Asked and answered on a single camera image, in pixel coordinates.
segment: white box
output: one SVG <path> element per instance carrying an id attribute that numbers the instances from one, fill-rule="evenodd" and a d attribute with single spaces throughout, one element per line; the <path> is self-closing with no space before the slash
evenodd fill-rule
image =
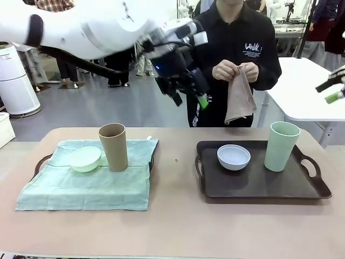
<path id="1" fill-rule="evenodd" d="M 13 131 L 10 116 L 6 112 L 0 112 L 0 148 L 16 137 Z"/>

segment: hand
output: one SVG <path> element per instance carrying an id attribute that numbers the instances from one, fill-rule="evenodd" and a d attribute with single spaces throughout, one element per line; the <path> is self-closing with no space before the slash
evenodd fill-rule
<path id="1" fill-rule="evenodd" d="M 216 80 L 231 81 L 239 74 L 237 65 L 228 60 L 223 60 L 212 69 L 212 75 Z"/>
<path id="2" fill-rule="evenodd" d="M 247 80 L 249 83 L 254 83 L 258 80 L 259 67 L 256 64 L 254 64 L 253 62 L 249 62 L 242 63 L 239 66 L 244 67 L 244 72 L 246 73 Z"/>
<path id="3" fill-rule="evenodd" d="M 311 23 L 309 27 L 309 31 L 313 31 L 313 30 L 314 30 L 314 23 Z"/>

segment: cup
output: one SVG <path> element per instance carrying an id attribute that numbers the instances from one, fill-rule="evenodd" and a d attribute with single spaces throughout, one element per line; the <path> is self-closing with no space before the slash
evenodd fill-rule
<path id="1" fill-rule="evenodd" d="M 101 127 L 98 131 L 110 170 L 121 172 L 128 167 L 126 128 L 122 124 L 113 123 Z"/>
<path id="2" fill-rule="evenodd" d="M 288 122 L 275 122 L 271 125 L 265 158 L 265 167 L 268 170 L 284 170 L 300 134 L 301 130 Z"/>

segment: white bowl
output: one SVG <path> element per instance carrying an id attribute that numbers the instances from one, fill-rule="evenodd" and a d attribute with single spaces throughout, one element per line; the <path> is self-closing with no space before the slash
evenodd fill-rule
<path id="1" fill-rule="evenodd" d="M 238 171 L 245 168 L 250 161 L 250 153 L 244 147 L 225 145 L 217 152 L 219 163 L 226 169 Z"/>
<path id="2" fill-rule="evenodd" d="M 96 169 L 101 164 L 102 152 L 97 147 L 82 147 L 71 154 L 70 166 L 81 173 Z"/>

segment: teal cloth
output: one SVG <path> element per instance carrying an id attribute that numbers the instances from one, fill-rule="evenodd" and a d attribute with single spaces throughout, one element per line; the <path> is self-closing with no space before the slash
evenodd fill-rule
<path id="1" fill-rule="evenodd" d="M 99 140 L 61 142 L 41 172 L 20 194 L 16 210 L 147 210 L 149 162 L 158 140 L 127 140 L 128 168 L 111 172 Z M 102 150 L 101 166 L 89 173 L 70 167 L 78 148 Z"/>

